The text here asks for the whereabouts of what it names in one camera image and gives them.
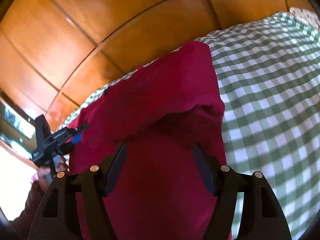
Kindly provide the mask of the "person's left hand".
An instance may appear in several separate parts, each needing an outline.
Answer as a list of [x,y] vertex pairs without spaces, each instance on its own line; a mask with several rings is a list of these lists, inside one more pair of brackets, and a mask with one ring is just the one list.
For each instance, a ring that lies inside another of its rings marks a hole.
[[[55,172],[68,172],[69,166],[66,163],[65,157],[60,158],[60,162],[55,167]],[[38,181],[40,189],[45,193],[50,185],[49,179],[51,179],[51,168],[46,166],[41,166],[37,170]]]

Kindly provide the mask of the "person's left forearm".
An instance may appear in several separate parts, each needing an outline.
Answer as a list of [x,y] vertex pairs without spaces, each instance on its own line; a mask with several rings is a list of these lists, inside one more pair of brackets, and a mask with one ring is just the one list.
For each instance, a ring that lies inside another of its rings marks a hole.
[[33,182],[25,201],[24,210],[17,218],[9,222],[21,239],[28,239],[31,225],[43,196],[44,192],[41,190],[39,182]]

